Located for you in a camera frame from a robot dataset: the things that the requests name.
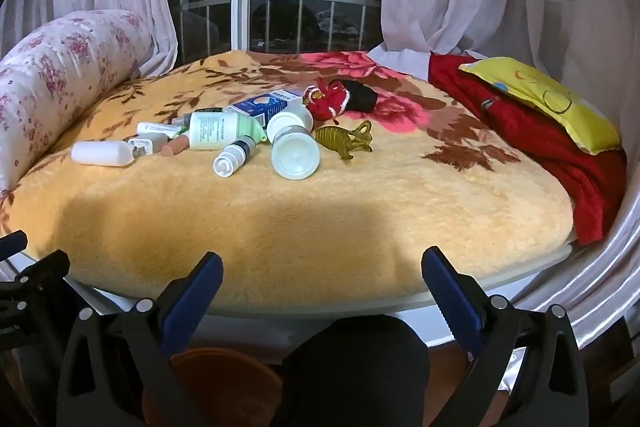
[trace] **light green bottle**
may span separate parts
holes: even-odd
[[[241,136],[250,136],[256,143],[267,140],[260,124],[252,117],[236,112],[194,112],[189,126],[189,147],[192,150],[222,149]]]

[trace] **white floral pillow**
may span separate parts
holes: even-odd
[[[152,51],[132,12],[74,12],[37,29],[0,61],[0,199],[56,138]]]

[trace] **red blanket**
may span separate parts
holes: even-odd
[[[458,69],[460,64],[475,61],[431,54],[429,82],[558,179],[574,200],[575,231],[581,245],[602,239],[625,195],[625,153],[607,151],[593,156],[581,151],[554,120]]]

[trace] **bed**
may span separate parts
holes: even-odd
[[[321,76],[378,92],[372,153],[345,162],[321,148],[306,180],[280,178],[270,147],[230,178],[216,152],[143,156],[126,168],[76,164],[77,140],[125,139],[140,121],[169,122],[195,108]],[[7,195],[4,233],[22,229],[28,253],[60,248],[80,282],[157,296],[206,251],[224,262],[214,301],[222,314],[411,299],[426,291],[422,252],[438,245],[463,273],[505,282],[567,244],[572,203],[559,182],[430,84],[360,52],[264,55],[234,51],[132,79],[89,108]]]

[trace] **black pants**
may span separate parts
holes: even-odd
[[[284,361],[270,427],[421,427],[428,380],[428,348],[400,319],[341,319]]]

